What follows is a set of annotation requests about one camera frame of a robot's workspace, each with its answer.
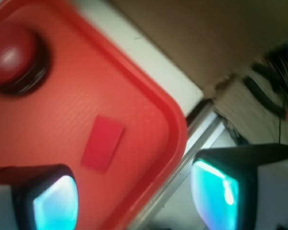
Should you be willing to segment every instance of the cyan light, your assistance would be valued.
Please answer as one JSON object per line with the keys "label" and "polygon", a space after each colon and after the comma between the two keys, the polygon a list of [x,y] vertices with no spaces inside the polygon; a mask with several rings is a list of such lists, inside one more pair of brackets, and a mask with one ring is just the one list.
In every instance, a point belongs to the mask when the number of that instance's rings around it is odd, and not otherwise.
{"label": "cyan light", "polygon": [[198,160],[192,166],[191,189],[196,209],[209,229],[237,229],[237,180],[207,162]]}
{"label": "cyan light", "polygon": [[33,200],[38,230],[71,230],[78,217],[78,191],[71,176],[62,176]]}

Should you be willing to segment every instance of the red rectangle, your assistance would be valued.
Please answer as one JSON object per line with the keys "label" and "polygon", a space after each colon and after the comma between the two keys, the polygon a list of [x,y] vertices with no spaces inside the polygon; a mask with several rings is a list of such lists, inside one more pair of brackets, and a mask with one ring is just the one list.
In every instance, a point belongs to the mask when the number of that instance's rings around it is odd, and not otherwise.
{"label": "red rectangle", "polygon": [[105,173],[123,129],[120,122],[97,116],[81,164]]}

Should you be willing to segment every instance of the red plastic tray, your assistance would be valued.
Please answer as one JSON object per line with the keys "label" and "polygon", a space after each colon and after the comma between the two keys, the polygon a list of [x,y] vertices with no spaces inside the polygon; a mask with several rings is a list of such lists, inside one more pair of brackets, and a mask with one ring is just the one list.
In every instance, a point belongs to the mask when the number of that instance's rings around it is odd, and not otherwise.
{"label": "red plastic tray", "polygon": [[[77,228],[126,228],[181,160],[182,112],[65,1],[6,0],[4,20],[42,35],[52,67],[36,92],[0,94],[0,166],[65,163],[79,190]],[[98,115],[124,124],[106,173],[80,164]]]}

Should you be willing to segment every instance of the white surface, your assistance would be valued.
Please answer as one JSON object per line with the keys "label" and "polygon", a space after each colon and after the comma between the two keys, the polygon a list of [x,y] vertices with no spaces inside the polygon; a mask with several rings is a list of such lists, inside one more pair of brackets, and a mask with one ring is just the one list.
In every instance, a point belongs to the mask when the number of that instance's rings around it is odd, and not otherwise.
{"label": "white surface", "polygon": [[288,230],[288,159],[258,168],[255,229],[277,229],[279,225]]}
{"label": "white surface", "polygon": [[142,68],[181,107],[185,116],[203,92],[127,18],[105,0],[72,0],[79,13]]}
{"label": "white surface", "polygon": [[17,222],[14,215],[11,187],[0,184],[0,230],[17,230]]}
{"label": "white surface", "polygon": [[[205,144],[206,148],[236,146],[228,131],[224,130],[224,126],[219,126],[215,132],[220,132],[220,130],[223,130],[223,132],[221,132],[221,135],[217,135],[217,139],[207,140]],[[181,183],[149,226],[150,230],[158,228],[171,228],[172,230],[202,230],[205,228],[205,224],[198,216],[193,204],[190,174]]]}

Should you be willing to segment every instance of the red button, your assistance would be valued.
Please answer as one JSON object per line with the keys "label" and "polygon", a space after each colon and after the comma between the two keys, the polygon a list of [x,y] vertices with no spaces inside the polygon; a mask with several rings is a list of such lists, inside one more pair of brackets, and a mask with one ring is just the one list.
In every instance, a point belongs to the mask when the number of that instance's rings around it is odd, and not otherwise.
{"label": "red button", "polygon": [[36,55],[36,37],[28,29],[0,23],[0,85],[21,77]]}

